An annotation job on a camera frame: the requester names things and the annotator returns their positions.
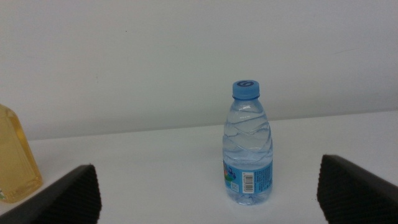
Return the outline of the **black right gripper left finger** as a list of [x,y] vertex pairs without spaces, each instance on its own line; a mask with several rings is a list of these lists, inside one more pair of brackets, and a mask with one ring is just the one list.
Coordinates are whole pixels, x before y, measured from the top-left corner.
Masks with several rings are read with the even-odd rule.
[[97,224],[102,208],[93,165],[81,165],[1,215],[1,224]]

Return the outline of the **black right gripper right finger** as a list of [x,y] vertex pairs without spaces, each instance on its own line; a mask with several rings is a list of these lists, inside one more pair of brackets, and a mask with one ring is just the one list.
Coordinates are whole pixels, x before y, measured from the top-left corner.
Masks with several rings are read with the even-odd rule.
[[397,223],[397,186],[337,155],[324,155],[317,200],[328,223]]

